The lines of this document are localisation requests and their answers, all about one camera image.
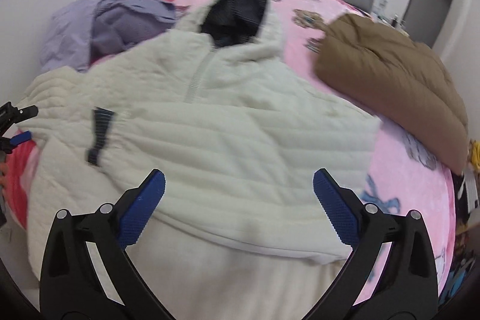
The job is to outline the white quilted hooded jacket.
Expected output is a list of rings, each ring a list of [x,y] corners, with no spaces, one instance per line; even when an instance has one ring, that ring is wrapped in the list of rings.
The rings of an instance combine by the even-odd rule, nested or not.
[[[168,32],[80,73],[38,76],[23,104],[40,149],[28,197],[35,275],[55,213],[91,213],[154,170],[166,192],[129,255],[179,319],[300,319],[350,253],[312,190],[325,168],[359,192],[381,121],[285,63],[272,3],[218,48],[188,11]]]

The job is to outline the purple clothes pile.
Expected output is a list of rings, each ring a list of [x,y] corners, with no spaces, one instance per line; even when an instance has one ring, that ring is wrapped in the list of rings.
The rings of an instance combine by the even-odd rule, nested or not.
[[[41,72],[88,71],[97,60],[125,52],[174,26],[176,7],[165,0],[76,0],[50,18]]]

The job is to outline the yellow garment on shelf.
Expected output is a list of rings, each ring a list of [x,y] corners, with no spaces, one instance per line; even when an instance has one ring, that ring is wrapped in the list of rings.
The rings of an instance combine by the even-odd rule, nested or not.
[[[469,142],[469,164],[474,171],[480,171],[480,142],[478,140]]]

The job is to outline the brown folded down jacket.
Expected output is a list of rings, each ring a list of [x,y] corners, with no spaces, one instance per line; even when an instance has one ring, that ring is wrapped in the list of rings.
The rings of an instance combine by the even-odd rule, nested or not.
[[[441,58],[366,17],[345,14],[325,28],[316,76],[389,118],[459,175],[470,139],[465,103]]]

